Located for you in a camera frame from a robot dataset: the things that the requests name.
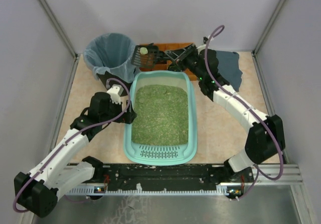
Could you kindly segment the black litter scoop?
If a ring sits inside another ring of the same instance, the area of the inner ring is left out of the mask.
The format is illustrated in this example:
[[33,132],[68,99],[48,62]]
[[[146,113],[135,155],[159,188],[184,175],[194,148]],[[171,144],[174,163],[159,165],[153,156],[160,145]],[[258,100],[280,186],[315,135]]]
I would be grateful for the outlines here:
[[[146,55],[140,54],[140,48],[146,47],[148,53]],[[166,60],[164,51],[160,51],[158,46],[153,44],[149,45],[136,45],[132,58],[131,64],[136,67],[143,68],[154,68],[157,62]]]

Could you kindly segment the pale green litter clump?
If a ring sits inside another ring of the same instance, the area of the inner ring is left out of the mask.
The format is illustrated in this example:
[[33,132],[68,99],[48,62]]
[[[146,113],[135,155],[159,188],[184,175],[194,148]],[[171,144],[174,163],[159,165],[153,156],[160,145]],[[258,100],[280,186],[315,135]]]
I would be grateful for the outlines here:
[[141,47],[140,48],[140,54],[141,55],[146,55],[148,53],[148,49],[146,47]]

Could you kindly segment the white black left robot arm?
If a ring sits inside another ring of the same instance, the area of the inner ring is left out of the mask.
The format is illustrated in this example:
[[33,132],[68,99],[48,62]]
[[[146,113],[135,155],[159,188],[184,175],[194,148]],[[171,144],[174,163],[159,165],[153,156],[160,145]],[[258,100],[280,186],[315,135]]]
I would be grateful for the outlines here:
[[14,178],[15,212],[31,211],[46,217],[57,202],[72,188],[86,181],[103,177],[103,163],[87,156],[68,171],[64,168],[70,160],[111,122],[131,124],[136,117],[131,97],[121,98],[119,93],[95,93],[77,117],[61,142],[28,173],[20,172]]

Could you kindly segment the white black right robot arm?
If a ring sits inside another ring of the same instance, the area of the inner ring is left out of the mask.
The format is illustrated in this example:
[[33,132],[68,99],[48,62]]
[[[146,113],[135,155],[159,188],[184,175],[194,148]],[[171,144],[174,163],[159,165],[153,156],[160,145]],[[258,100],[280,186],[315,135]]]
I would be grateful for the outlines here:
[[227,175],[233,176],[248,167],[257,166],[274,155],[279,156],[279,174],[283,173],[285,140],[282,119],[259,111],[237,93],[219,72],[216,51],[199,51],[190,44],[177,50],[166,50],[165,57],[171,61],[170,69],[190,70],[198,78],[203,95],[222,106],[245,129],[245,147],[224,162]]

